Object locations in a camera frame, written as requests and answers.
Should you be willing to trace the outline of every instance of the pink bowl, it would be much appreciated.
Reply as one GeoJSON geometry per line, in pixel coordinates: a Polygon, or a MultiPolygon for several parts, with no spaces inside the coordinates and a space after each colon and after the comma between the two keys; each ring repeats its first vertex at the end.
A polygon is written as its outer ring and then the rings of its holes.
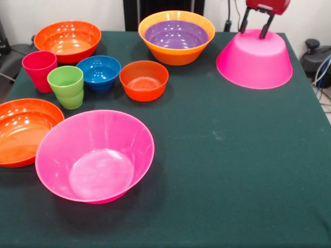
{"type": "Polygon", "coordinates": [[[147,173],[154,140],[135,117],[113,110],[69,117],[42,140],[36,171],[57,196],[103,204],[120,198],[147,173]]]}
{"type": "Polygon", "coordinates": [[[218,71],[230,82],[251,89],[272,89],[287,83],[293,74],[285,41],[261,30],[238,33],[216,60],[218,71]]]}

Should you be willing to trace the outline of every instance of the red robot arm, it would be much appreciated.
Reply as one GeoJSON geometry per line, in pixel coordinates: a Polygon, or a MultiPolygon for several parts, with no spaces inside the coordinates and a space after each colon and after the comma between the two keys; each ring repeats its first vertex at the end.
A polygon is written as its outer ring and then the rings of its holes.
{"type": "Polygon", "coordinates": [[[263,26],[260,33],[260,38],[264,39],[275,15],[282,15],[288,8],[290,1],[291,0],[246,0],[247,9],[240,27],[240,32],[242,34],[245,32],[248,24],[247,18],[249,11],[254,9],[262,13],[267,13],[270,16],[268,22],[263,26]]]}

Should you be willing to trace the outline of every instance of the small orange bowl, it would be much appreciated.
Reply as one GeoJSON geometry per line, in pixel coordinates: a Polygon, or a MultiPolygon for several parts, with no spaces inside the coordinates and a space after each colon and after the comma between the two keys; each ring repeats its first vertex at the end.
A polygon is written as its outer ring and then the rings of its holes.
{"type": "Polygon", "coordinates": [[[63,120],[61,110],[48,101],[31,98],[0,104],[0,166],[34,163],[41,140],[63,120]]]}
{"type": "Polygon", "coordinates": [[[182,66],[192,63],[197,59],[197,57],[202,53],[202,51],[214,38],[215,27],[206,17],[203,17],[202,15],[189,11],[170,10],[158,12],[146,17],[139,24],[138,33],[140,37],[144,40],[150,51],[153,53],[153,55],[160,62],[171,66],[182,66]],[[145,33],[151,26],[159,22],[172,20],[186,21],[202,27],[208,35],[208,41],[200,46],[195,46],[194,48],[170,49],[157,46],[145,39],[145,33]]]}
{"type": "Polygon", "coordinates": [[[41,29],[34,43],[37,49],[54,53],[59,63],[74,64],[91,56],[100,39],[97,26],[83,21],[64,21],[41,29]]]}
{"type": "Polygon", "coordinates": [[[140,102],[159,98],[166,88],[168,78],[166,67],[149,60],[129,63],[119,74],[125,93],[140,102]]]}

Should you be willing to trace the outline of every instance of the white wall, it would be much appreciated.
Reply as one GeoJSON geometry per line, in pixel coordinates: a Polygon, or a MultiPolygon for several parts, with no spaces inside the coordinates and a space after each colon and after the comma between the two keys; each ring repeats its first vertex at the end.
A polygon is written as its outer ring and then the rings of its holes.
{"type": "Polygon", "coordinates": [[[0,19],[10,44],[30,44],[41,28],[63,20],[125,30],[122,0],[0,0],[0,19]]]}
{"type": "MultiPolygon", "coordinates": [[[[204,15],[217,31],[223,31],[228,0],[205,1],[204,15]]],[[[243,16],[246,1],[237,1],[243,16]]],[[[234,0],[231,3],[232,31],[237,31],[238,15],[234,0]]],[[[292,0],[287,12],[275,17],[270,29],[286,33],[297,56],[301,56],[308,38],[331,45],[330,10],[331,0],[292,0]]],[[[92,22],[102,30],[125,30],[122,0],[0,0],[0,18],[10,44],[30,43],[31,36],[39,29],[69,19],[92,22]]],[[[262,28],[267,18],[266,14],[252,11],[248,28],[262,28]]]]}
{"type": "MultiPolygon", "coordinates": [[[[228,0],[206,0],[204,15],[215,25],[216,31],[223,31],[228,18],[228,0]]],[[[246,0],[237,0],[243,17],[246,0]]],[[[237,31],[238,15],[234,0],[231,0],[231,31],[237,31]]],[[[292,0],[282,16],[275,16],[270,27],[274,32],[286,33],[298,57],[305,52],[305,40],[316,38],[321,44],[331,45],[331,25],[329,13],[331,0],[292,0]]],[[[247,28],[262,28],[267,14],[251,11],[247,28]]]]}

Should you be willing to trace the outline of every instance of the bowl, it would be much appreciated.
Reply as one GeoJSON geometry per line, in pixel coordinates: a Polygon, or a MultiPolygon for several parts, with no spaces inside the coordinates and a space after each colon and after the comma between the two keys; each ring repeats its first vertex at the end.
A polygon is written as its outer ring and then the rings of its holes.
{"type": "Polygon", "coordinates": [[[293,75],[286,43],[260,29],[238,33],[216,60],[218,71],[230,82],[250,89],[273,89],[286,84],[293,75]]]}
{"type": "Polygon", "coordinates": [[[129,63],[119,74],[128,97],[141,102],[159,98],[166,88],[168,78],[169,73],[166,67],[149,60],[129,63]]]}
{"type": "Polygon", "coordinates": [[[121,65],[117,59],[109,56],[92,56],[77,65],[84,73],[84,82],[95,92],[109,90],[118,78],[121,65]]]}
{"type": "Polygon", "coordinates": [[[208,34],[194,23],[171,20],[152,25],[145,39],[163,48],[188,49],[208,42],[208,34]]]}
{"type": "Polygon", "coordinates": [[[94,53],[101,31],[84,21],[63,21],[41,29],[34,38],[37,49],[50,51],[63,64],[74,64],[94,53]]]}
{"type": "Polygon", "coordinates": [[[202,51],[206,48],[206,46],[211,42],[211,40],[215,36],[215,27],[213,24],[205,17],[189,12],[189,11],[181,11],[181,10],[170,10],[170,11],[162,11],[158,12],[152,15],[149,15],[146,17],[142,22],[139,24],[138,27],[138,33],[140,37],[143,39],[143,41],[146,43],[152,54],[162,63],[172,66],[181,66],[186,65],[189,63],[192,63],[197,59],[197,57],[202,53],[202,51]],[[182,29],[182,33],[171,33],[174,30],[170,30],[170,33],[168,35],[173,35],[173,40],[178,41],[178,34],[185,35],[185,37],[196,37],[197,38],[197,29],[194,29],[195,31],[192,31],[192,27],[199,26],[201,27],[205,33],[208,36],[208,39],[205,41],[203,39],[203,32],[201,32],[202,37],[200,39],[204,41],[203,44],[196,44],[197,46],[193,46],[189,48],[184,49],[174,49],[174,48],[167,48],[164,47],[163,42],[161,41],[161,37],[165,36],[164,28],[162,30],[162,27],[165,25],[167,28],[185,28],[185,30],[182,29]],[[160,37],[156,37],[155,40],[159,40],[159,45],[153,44],[153,37],[155,36],[155,33],[159,35],[160,37]]]}
{"type": "Polygon", "coordinates": [[[42,140],[36,171],[55,195],[104,204],[120,198],[147,173],[154,140],[135,117],[94,110],[67,118],[42,140]]]}
{"type": "Polygon", "coordinates": [[[19,99],[0,105],[0,166],[22,167],[34,163],[44,136],[63,113],[40,99],[19,99]]]}

